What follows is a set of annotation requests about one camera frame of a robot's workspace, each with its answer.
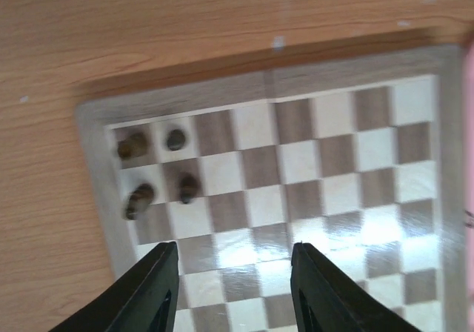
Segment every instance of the wooden table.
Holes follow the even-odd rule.
[[[100,96],[464,42],[474,0],[0,0],[0,325],[44,331],[112,274],[73,118]]]

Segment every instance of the checkered board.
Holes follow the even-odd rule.
[[[434,76],[239,103],[111,127],[146,156],[115,158],[121,197],[158,193],[130,222],[140,259],[176,240],[175,331],[297,331],[293,243],[310,242],[422,331],[443,331]],[[183,149],[167,134],[186,133]],[[177,178],[201,183],[190,205]]]

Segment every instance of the chess piece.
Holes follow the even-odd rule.
[[[191,174],[184,174],[179,181],[179,199],[185,205],[190,204],[197,196],[199,183]]]
[[[137,219],[145,212],[155,198],[155,191],[150,184],[141,184],[130,194],[125,208],[126,219]]]
[[[182,130],[171,130],[166,139],[166,146],[172,152],[180,150],[186,144],[186,135]]]
[[[117,154],[122,160],[144,156],[148,151],[148,140],[143,133],[134,133],[118,143]]]

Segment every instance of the paint speck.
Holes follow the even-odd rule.
[[[409,21],[398,21],[397,25],[399,27],[409,27],[411,25],[411,23]]]
[[[421,0],[422,4],[435,4],[438,0]]]
[[[272,48],[274,51],[280,51],[284,48],[284,36],[276,36],[273,39]]]

